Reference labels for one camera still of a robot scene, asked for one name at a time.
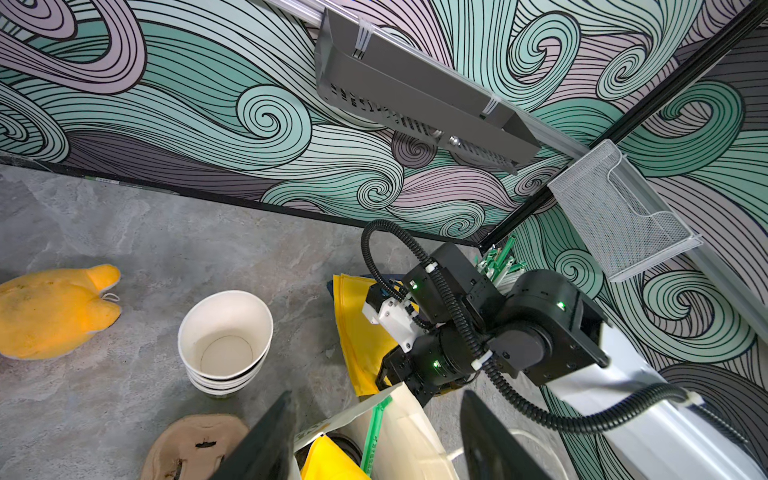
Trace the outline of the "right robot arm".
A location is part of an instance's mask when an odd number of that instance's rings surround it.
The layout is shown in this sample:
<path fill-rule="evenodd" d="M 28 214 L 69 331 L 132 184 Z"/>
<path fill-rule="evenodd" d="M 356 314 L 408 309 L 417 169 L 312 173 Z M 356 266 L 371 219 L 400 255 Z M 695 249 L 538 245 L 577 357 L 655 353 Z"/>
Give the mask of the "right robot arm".
<path fill-rule="evenodd" d="M 523 375 L 569 407 L 513 406 L 562 434 L 603 436 L 643 479 L 763 479 L 747 439 L 693 390 L 665 381 L 563 275 L 534 270 L 502 293 L 452 244 L 420 254 L 400 284 L 378 278 L 362 307 L 395 347 L 377 384 L 406 385 L 419 402 L 493 369 Z"/>

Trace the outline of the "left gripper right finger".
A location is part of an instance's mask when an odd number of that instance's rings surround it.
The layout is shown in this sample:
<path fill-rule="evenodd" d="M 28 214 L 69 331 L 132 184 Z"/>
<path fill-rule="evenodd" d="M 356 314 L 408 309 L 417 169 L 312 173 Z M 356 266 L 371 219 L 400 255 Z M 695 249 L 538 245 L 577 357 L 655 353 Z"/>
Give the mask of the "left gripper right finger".
<path fill-rule="evenodd" d="M 472 391 L 462 398 L 460 429 L 470 479 L 551 479 Z"/>

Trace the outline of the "green straw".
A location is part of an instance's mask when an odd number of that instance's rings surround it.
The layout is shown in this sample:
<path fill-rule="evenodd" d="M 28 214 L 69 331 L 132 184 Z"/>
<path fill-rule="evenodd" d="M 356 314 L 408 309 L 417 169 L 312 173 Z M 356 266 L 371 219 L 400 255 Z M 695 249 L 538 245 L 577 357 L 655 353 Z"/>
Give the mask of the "green straw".
<path fill-rule="evenodd" d="M 375 454 L 380 438 L 384 412 L 391 402 L 392 398 L 387 396 L 383 401 L 381 401 L 372 409 L 372 415 L 366 433 L 360 463 L 360 468 L 368 477 L 370 477 L 373 473 Z"/>

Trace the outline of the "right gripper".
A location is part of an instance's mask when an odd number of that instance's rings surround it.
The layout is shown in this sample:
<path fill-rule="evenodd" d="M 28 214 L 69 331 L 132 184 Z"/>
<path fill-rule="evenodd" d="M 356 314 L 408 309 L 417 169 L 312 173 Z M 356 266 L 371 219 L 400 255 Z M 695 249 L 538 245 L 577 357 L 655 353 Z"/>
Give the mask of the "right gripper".
<path fill-rule="evenodd" d="M 446 243 L 433 252 L 443 277 L 459 309 L 484 342 L 498 323 L 496 314 L 504 296 L 493 283 L 472 265 L 459 248 Z M 417 336 L 390 350 L 382 359 L 375 385 L 379 389 L 403 382 L 418 402 L 456 391 L 471 383 L 477 372 L 473 355 L 443 303 L 434 282 L 421 266 L 405 274 L 403 285 L 419 311 L 416 318 L 425 322 Z"/>

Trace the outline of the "white paper takeout bag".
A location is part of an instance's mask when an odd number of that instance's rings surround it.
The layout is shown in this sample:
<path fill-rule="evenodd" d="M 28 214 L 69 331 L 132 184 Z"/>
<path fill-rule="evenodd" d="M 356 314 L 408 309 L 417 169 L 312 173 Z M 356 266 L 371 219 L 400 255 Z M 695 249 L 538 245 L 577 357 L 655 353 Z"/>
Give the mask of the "white paper takeout bag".
<path fill-rule="evenodd" d="M 453 460 L 459 456 L 465 460 L 463 446 L 453 453 L 446 451 L 423 408 L 402 384 L 300 433 L 294 443 L 294 452 L 305 454 L 302 467 L 311 444 L 319 436 L 331 432 L 348 436 L 363 450 L 372 409 L 387 396 L 392 402 L 384 412 L 370 479 L 456 479 L 458 474 Z"/>

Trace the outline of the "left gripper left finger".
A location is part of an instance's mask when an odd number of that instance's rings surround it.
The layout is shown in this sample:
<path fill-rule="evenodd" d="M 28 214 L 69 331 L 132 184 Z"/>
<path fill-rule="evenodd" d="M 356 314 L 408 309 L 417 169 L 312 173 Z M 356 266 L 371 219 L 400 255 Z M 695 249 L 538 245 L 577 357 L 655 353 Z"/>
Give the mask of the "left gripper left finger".
<path fill-rule="evenodd" d="M 210 479 L 288 479 L 295 461 L 296 420 L 294 394 L 285 391 Z"/>

